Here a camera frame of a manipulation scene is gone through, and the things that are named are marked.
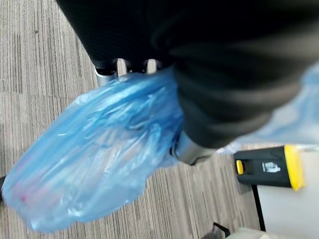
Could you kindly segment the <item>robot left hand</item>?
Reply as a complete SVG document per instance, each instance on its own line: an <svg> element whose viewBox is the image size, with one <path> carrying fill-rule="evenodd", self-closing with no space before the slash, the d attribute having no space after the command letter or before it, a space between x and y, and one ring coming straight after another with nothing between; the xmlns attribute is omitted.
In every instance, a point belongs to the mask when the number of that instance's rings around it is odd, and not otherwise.
<svg viewBox="0 0 319 239"><path fill-rule="evenodd" d="M264 126L319 59L316 0L59 0L101 85L124 59L172 67L183 110L174 154L193 165Z"/></svg>

